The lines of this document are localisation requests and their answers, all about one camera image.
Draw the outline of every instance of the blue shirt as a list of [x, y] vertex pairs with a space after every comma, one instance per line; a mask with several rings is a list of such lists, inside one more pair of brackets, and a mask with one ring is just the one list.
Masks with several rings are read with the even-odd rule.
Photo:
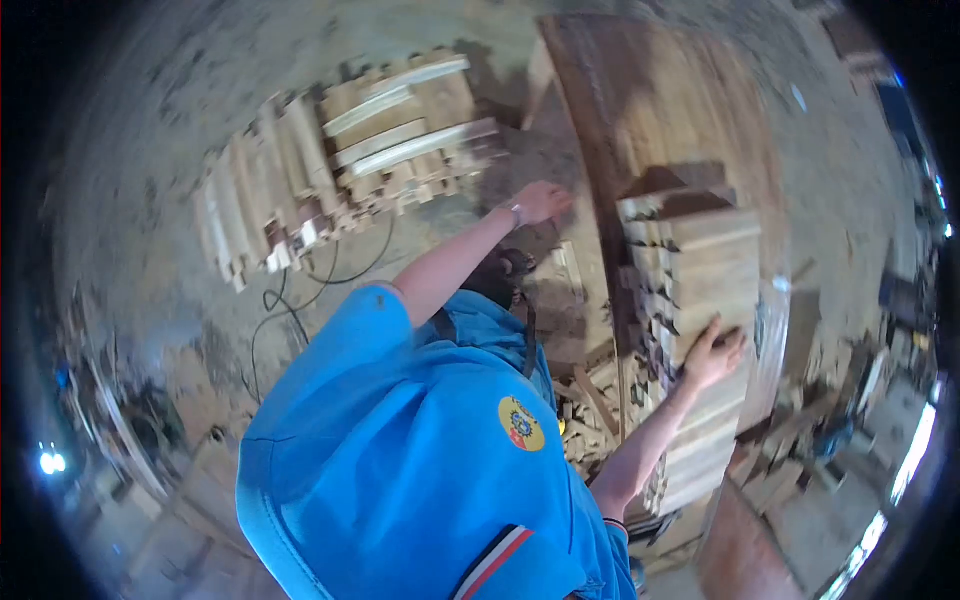
[[483, 296], [456, 342], [355, 290], [240, 444], [237, 514], [293, 598], [634, 598], [622, 526], [564, 460], [542, 348]]

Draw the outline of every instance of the black strap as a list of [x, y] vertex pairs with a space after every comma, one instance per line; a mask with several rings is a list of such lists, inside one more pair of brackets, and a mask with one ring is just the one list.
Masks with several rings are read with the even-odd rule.
[[[534, 374], [534, 367], [537, 365], [537, 311], [534, 304], [525, 294], [520, 294], [523, 301], [527, 303], [527, 329], [524, 332], [524, 341], [526, 342], [526, 351], [523, 357], [523, 376], [529, 379]], [[444, 340], [457, 343], [457, 327], [450, 319], [449, 313], [445, 308], [441, 308], [430, 318], [430, 323], [437, 329], [437, 335]]]

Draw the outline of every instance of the workshop floor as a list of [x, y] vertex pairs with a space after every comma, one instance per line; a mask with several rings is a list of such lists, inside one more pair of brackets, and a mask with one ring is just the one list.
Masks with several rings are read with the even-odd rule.
[[[252, 277], [237, 295], [204, 264], [191, 201], [204, 155], [222, 148], [279, 90], [337, 84], [366, 64], [438, 45], [469, 55], [478, 97], [520, 106], [533, 18], [573, 10], [700, 28], [743, 51], [780, 150], [794, 288], [809, 300], [797, 316], [823, 321], [824, 347], [876, 330], [876, 294], [891, 243], [899, 270], [912, 276], [915, 268], [916, 182], [871, 89], [854, 87], [819, 24], [788, 0], [170, 0], [130, 8], [60, 112], [62, 169], [44, 207], [56, 214], [59, 306], [65, 309], [79, 284], [94, 308], [95, 345], [115, 332], [128, 378], [175, 390], [182, 382], [170, 373], [180, 372], [178, 361], [192, 351], [189, 360], [203, 365], [217, 401], [231, 413], [251, 407], [242, 378], [251, 377], [251, 339], [266, 315], [261, 294], [278, 288], [280, 277]], [[522, 181], [515, 179], [504, 185]], [[471, 222], [476, 201], [437, 200], [397, 219], [385, 256], [354, 284], [395, 275]], [[341, 244], [335, 276], [365, 268], [387, 232], [384, 221]], [[317, 256], [329, 265], [332, 248]], [[330, 286], [303, 313], [309, 332], [349, 289]], [[313, 282], [290, 276], [291, 303], [316, 291]], [[288, 321], [259, 334], [264, 391], [300, 352]]]

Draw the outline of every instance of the yellow emblem patch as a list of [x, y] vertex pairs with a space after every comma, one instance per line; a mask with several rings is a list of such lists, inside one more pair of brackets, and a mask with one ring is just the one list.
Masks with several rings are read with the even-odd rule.
[[530, 411], [523, 408], [516, 398], [506, 396], [500, 400], [498, 410], [500, 424], [510, 436], [510, 441], [521, 450], [536, 452], [543, 448], [543, 430], [540, 422], [534, 419]]

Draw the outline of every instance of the wristwatch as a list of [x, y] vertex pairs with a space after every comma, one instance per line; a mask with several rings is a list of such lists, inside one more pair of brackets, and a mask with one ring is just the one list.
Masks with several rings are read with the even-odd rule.
[[523, 226], [525, 225], [525, 224], [523, 223], [523, 208], [521, 208], [519, 204], [517, 204], [516, 202], [514, 202], [513, 199], [510, 199], [509, 201], [505, 202], [504, 204], [501, 204], [501, 206], [504, 207], [504, 208], [507, 208], [508, 210], [510, 210], [510, 212], [514, 213], [514, 229], [513, 229], [513, 231], [516, 231], [517, 229], [519, 229], [519, 228], [521, 228], [521, 227], [523, 227]]

